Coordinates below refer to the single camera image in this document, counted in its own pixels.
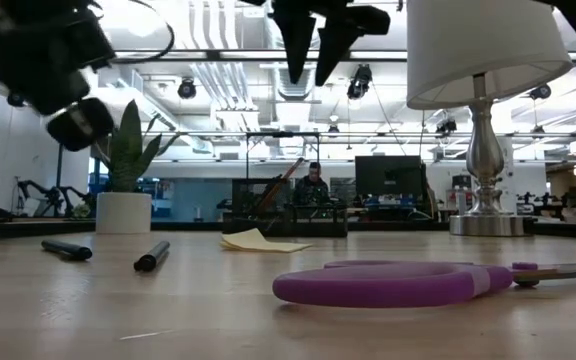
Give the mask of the black table back rail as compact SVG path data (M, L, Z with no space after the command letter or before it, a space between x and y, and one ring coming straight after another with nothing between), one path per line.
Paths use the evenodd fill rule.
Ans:
M229 223L184 223L184 222L153 222L153 231L219 231L227 227L227 232L237 231L230 228ZM275 223L267 236L271 237L342 237L343 230L350 232L410 232L410 231L448 231L448 223L433 222L350 222L346 227L336 227L332 223L298 223L295 232L286 232L287 228ZM92 221L48 221L48 222L6 222L0 223L0 239L14 237L47 236L57 234L72 234L93 232L95 224ZM528 233L555 237L576 238L575 223L535 223L528 226Z

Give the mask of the snake plant in white pot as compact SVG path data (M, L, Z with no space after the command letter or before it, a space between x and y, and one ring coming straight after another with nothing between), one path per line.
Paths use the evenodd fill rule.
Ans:
M149 142L142 134L139 107L132 100L120 124L110 135L94 143L108 169L109 184L96 199L96 232L105 235L136 235L151 230L152 196L138 190L138 180L153 160L175 142L162 142L157 135Z

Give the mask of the black mesh desk organizer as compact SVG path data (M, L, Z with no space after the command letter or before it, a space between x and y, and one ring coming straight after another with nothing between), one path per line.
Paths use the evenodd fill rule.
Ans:
M291 181L277 193L265 212L256 214L262 197L280 177L232 180L232 198L223 215L222 232L232 234L258 229L267 237L334 237L348 233L347 207L339 203L297 206Z

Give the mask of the large black monitor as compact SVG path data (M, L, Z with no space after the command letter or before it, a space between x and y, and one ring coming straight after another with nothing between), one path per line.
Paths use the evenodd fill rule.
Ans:
M359 195L402 195L415 204L427 199L425 165L420 156L357 156L354 164Z

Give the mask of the black pen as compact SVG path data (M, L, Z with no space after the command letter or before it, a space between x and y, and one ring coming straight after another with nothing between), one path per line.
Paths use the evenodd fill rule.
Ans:
M41 246L45 251L66 256L74 261L86 261L93 256L88 247L56 240L43 240Z
M161 259L169 253L169 248L170 243L168 241L160 241L133 264L133 269L137 272L154 271L161 262Z

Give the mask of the purple handled scissors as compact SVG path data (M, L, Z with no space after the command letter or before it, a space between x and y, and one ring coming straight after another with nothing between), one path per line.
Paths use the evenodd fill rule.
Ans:
M515 284L576 278L576 264L510 267L460 262L348 260L285 273L272 284L287 302L345 308L437 307L498 293Z

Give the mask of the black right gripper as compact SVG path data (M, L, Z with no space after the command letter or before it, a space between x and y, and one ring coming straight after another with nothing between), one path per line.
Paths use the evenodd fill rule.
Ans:
M320 38L315 84L323 86L354 42L365 35L386 35L391 18L379 9L377 0L240 0L262 6L269 3L284 43L288 72L297 84L311 46L316 20L311 10L326 10L325 26L318 29Z

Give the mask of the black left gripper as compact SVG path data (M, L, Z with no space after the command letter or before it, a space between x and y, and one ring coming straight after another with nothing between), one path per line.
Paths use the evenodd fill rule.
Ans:
M81 73L115 58L93 12L98 6L95 0L0 0L0 84L8 102L52 116L47 132L72 152L114 126Z

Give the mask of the yellow sticky note pad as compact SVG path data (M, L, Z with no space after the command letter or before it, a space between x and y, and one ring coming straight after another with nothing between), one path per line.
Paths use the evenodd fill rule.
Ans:
M219 245L226 250L269 253L293 253L311 247L311 244L268 241L258 229L223 234Z

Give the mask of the white shade silver table lamp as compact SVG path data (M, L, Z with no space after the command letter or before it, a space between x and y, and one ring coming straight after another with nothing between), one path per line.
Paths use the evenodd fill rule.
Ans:
M472 113L466 167L478 186L472 208L451 217L451 234L525 235L525 218L503 208L496 186L505 162L492 106L572 69L551 7L533 0L407 0L406 15L408 107Z

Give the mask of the person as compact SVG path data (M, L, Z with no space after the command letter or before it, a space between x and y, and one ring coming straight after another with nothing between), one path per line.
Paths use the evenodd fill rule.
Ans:
M309 165L308 174L296 182L292 203L297 206L315 206L329 201L329 187L321 178L321 165L313 162Z

